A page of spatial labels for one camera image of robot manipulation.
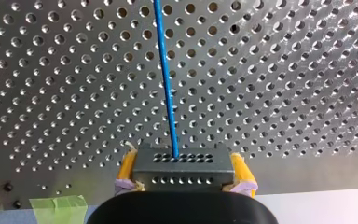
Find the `white surface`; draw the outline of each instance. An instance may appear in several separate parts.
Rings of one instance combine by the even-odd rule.
[[[358,224],[358,189],[256,196],[280,224]]]

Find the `masking tape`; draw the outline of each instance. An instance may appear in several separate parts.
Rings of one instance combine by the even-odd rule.
[[[30,199],[38,224],[83,224],[88,209],[83,196]]]

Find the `blue wire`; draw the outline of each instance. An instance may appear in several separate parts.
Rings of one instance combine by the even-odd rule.
[[[173,107],[172,107],[170,66],[168,65],[167,62],[167,53],[165,48],[164,21],[162,19],[162,13],[161,13],[162,10],[159,0],[154,0],[153,5],[156,15],[158,50],[159,50],[159,58],[161,59],[162,77],[164,80],[165,101],[167,105],[168,122],[170,124],[172,156],[177,158],[179,156],[179,149],[178,149],[178,142],[177,142],[176,130],[175,130],[175,115],[173,114]]]

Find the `yellow clip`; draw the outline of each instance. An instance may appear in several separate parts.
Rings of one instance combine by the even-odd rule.
[[[135,163],[136,154],[138,153],[138,150],[135,149],[131,142],[127,141],[126,145],[130,147],[130,151],[124,156],[117,179],[131,179],[132,167]]]
[[[248,165],[246,165],[240,153],[231,153],[231,162],[234,167],[236,181],[249,181],[257,184],[257,182],[255,181],[255,177],[253,176]],[[252,189],[252,198],[255,197],[255,192],[256,189]]]

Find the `perforated metal block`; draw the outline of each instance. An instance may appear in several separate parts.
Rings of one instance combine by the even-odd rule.
[[[133,179],[151,191],[218,191],[234,182],[234,169],[223,144],[184,148],[178,158],[165,148],[141,146]]]
[[[241,152],[262,194],[358,188],[358,0],[162,3],[180,147]],[[149,0],[0,0],[6,209],[101,203],[123,140],[170,143],[153,19]]]

